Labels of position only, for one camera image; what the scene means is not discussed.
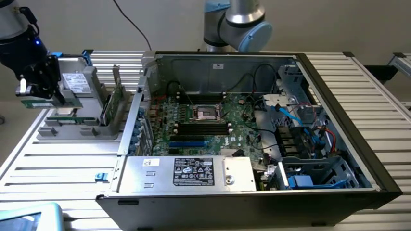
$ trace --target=white label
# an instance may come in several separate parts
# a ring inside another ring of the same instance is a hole
[[[161,159],[145,159],[143,160],[143,167],[159,166],[159,165],[161,165]]]
[[[214,64],[213,69],[225,69],[225,64]]]
[[[63,73],[63,77],[74,93],[91,93],[83,73]]]
[[[32,103],[34,107],[52,107],[51,103]]]

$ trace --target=circuit board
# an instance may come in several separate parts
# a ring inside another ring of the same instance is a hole
[[[185,147],[179,148],[178,154],[170,154],[170,143],[171,136],[175,135],[173,127],[175,122],[195,124],[207,123],[206,120],[193,120],[194,110],[201,107],[219,108],[221,118],[213,123],[231,123],[233,131],[229,135],[215,135],[205,136],[206,147]],[[263,157],[261,148],[261,143],[254,143],[253,147],[250,142],[247,142],[247,136],[250,140],[254,141],[258,132],[250,129],[245,125],[242,119],[242,113],[245,108],[246,114],[251,114],[251,106],[247,105],[246,97],[239,94],[229,94],[227,98],[223,100],[222,104],[209,104],[209,105],[191,105],[179,104],[173,98],[167,98],[161,101],[158,105],[153,105],[151,108],[151,123],[154,128],[154,151],[153,154],[157,156],[162,155],[221,155],[227,153],[234,153],[237,150],[242,149],[245,155],[251,158],[254,168],[263,166],[259,164],[259,160]],[[257,124],[247,122],[251,127],[257,127]]]

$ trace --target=power supply label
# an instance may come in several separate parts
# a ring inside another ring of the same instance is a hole
[[[214,186],[213,158],[175,158],[175,186]]]

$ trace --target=metal slat table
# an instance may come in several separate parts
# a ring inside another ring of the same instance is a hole
[[[101,82],[109,88],[115,85],[111,68],[118,64],[126,88],[135,90],[143,75],[142,56],[141,52],[93,53]],[[354,57],[343,53],[307,53],[307,56],[405,195],[379,210],[359,211],[335,227],[279,230],[410,230],[410,111]],[[36,130],[50,113],[42,111],[0,168],[0,210],[55,201],[63,208],[67,230],[119,231],[95,202],[95,196],[109,190],[111,182],[97,183],[94,176],[113,173],[122,135],[115,141],[39,141]]]

